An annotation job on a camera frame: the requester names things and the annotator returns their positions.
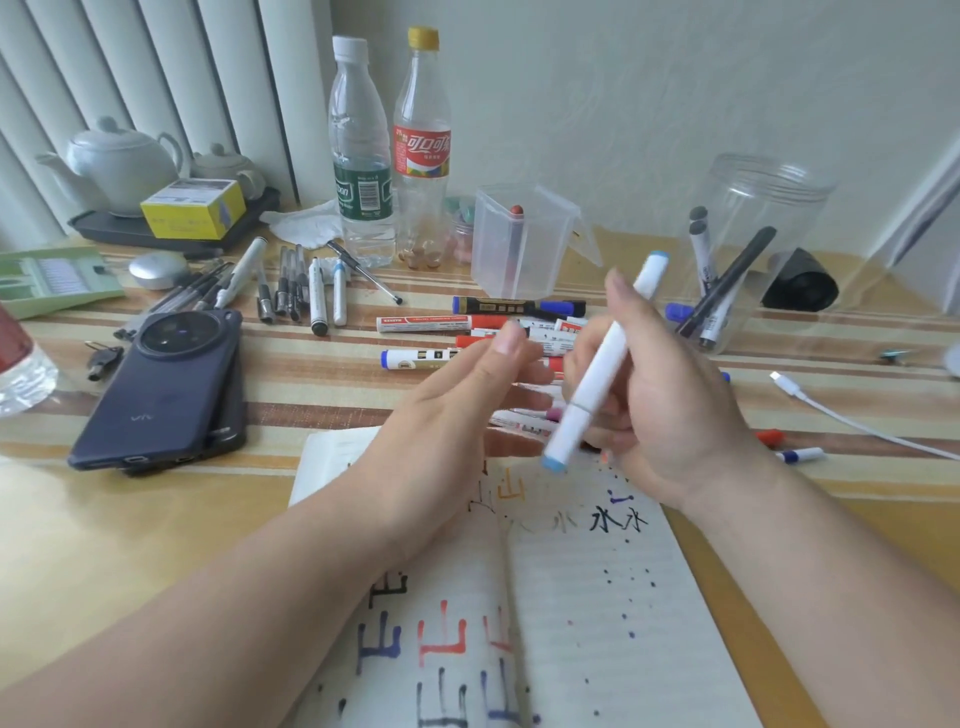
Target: whiteboard marker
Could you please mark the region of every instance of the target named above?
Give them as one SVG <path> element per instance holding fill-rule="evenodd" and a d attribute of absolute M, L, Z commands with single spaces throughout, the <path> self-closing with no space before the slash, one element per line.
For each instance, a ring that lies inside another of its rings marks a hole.
<path fill-rule="evenodd" d="M 657 286 L 666 272 L 670 257 L 666 253 L 653 251 L 643 263 L 643 268 L 634 281 L 634 290 L 645 299 L 652 299 L 657 293 Z M 593 414 L 600 408 L 603 400 L 610 392 L 610 385 L 620 371 L 623 360 L 627 358 L 627 335 L 623 327 L 614 322 L 603 343 L 597 350 L 593 361 L 587 367 L 584 378 L 581 379 L 573 397 L 567 403 L 560 426 L 550 437 L 543 457 L 542 465 L 551 471 L 561 473 L 566 469 L 566 463 L 573 451 L 580 447 L 584 433 L 590 427 Z"/>

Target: right hand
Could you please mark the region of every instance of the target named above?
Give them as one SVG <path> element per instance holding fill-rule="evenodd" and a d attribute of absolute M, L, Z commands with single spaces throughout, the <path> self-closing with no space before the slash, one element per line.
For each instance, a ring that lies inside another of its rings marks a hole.
<path fill-rule="evenodd" d="M 731 386 L 704 356 L 668 330 L 657 310 L 616 270 L 610 313 L 590 319 L 564 359 L 569 400 L 613 321 L 630 354 L 585 439 L 612 451 L 641 490 L 686 510 L 718 476 L 743 472 L 763 446 L 744 422 Z"/>

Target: bottle cap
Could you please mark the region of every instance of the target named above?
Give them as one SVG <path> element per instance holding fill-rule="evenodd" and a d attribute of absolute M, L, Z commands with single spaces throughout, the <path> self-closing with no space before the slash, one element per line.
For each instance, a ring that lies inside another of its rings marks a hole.
<path fill-rule="evenodd" d="M 415 51 L 439 51 L 440 31 L 425 25 L 411 25 L 407 31 L 407 41 Z"/>
<path fill-rule="evenodd" d="M 370 62 L 367 41 L 362 37 L 334 36 L 333 58 L 347 63 L 367 64 Z"/>

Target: plastic bottle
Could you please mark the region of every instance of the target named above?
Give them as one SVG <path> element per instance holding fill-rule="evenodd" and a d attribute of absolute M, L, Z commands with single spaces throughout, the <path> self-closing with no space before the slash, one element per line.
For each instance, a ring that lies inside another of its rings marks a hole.
<path fill-rule="evenodd" d="M 367 41 L 334 36 L 330 151 L 347 250 L 368 267 L 390 265 L 396 248 L 390 127 L 367 68 Z"/>
<path fill-rule="evenodd" d="M 397 252 L 407 265 L 436 266 L 444 254 L 444 197 L 450 173 L 450 103 L 440 78 L 440 34 L 407 32 L 410 67 L 394 111 Z"/>
<path fill-rule="evenodd" d="M 0 305 L 0 417 L 45 400 L 57 386 L 57 366 Z"/>

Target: white bottle cap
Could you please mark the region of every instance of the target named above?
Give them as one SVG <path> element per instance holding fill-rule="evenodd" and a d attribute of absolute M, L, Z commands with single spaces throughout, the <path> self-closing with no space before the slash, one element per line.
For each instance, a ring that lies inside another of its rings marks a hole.
<path fill-rule="evenodd" d="M 370 56 L 367 53 L 367 41 L 362 37 L 334 36 L 333 58 L 337 61 L 366 65 L 370 62 Z"/>

